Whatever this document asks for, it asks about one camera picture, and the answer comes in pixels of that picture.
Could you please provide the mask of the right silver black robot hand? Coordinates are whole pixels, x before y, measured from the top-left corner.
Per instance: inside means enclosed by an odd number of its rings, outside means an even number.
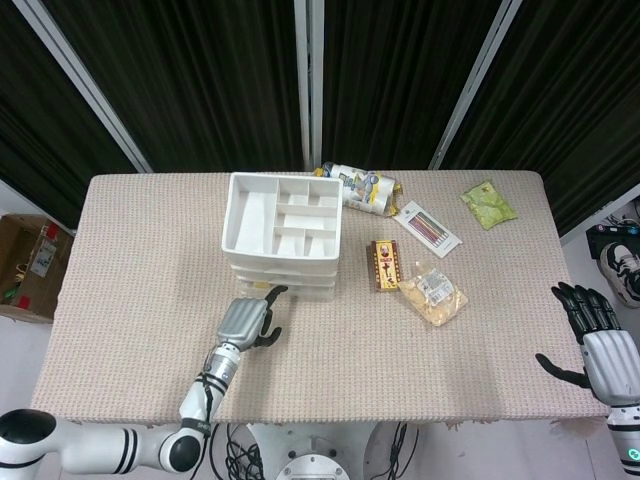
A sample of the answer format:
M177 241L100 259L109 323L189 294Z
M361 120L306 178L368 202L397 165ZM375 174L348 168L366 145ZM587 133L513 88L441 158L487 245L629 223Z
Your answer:
M639 351L609 301L598 291L564 282L551 288L561 303L583 360L581 373L562 369L542 353L535 358L554 378L589 389L601 403L626 408L639 403Z

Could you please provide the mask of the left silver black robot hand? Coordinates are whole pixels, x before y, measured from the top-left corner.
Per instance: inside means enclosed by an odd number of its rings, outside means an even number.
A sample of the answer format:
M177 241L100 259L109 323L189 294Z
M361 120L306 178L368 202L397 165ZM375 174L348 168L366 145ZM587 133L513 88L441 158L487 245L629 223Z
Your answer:
M270 329L272 305L287 290L287 286L277 285L264 298L234 299L217 329L218 342L230 344L240 352L272 346L282 333L281 327Z

